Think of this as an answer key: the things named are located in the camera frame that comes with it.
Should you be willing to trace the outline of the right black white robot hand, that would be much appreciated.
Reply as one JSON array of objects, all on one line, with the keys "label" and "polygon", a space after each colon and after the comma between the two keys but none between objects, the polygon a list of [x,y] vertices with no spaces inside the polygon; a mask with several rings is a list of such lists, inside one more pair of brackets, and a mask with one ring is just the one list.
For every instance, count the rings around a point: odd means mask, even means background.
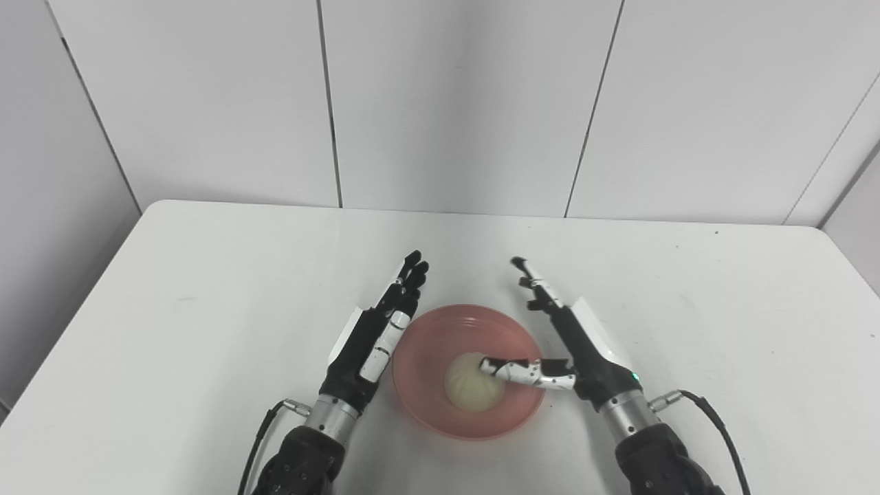
[{"label": "right black white robot hand", "polygon": [[510,263],[522,274],[518,284],[533,294],[527,303],[528,310],[549,317],[569,357],[526,360],[487,356],[481,358],[478,370],[492,378],[532,388],[574,391],[597,411],[626,402],[647,408],[640,379],[628,358],[614,350],[608,332],[585,299],[566,304],[534,264],[521,256],[513,257]]}]

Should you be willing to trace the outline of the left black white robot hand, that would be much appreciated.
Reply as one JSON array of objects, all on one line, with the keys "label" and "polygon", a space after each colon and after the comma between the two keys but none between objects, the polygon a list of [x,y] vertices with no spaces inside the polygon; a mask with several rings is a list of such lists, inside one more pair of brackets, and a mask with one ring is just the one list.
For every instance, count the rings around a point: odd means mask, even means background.
[{"label": "left black white robot hand", "polygon": [[318,394],[345,402],[358,416],[364,414],[414,319],[429,269],[421,251],[412,251],[377,304],[355,313],[354,325],[330,361]]}]

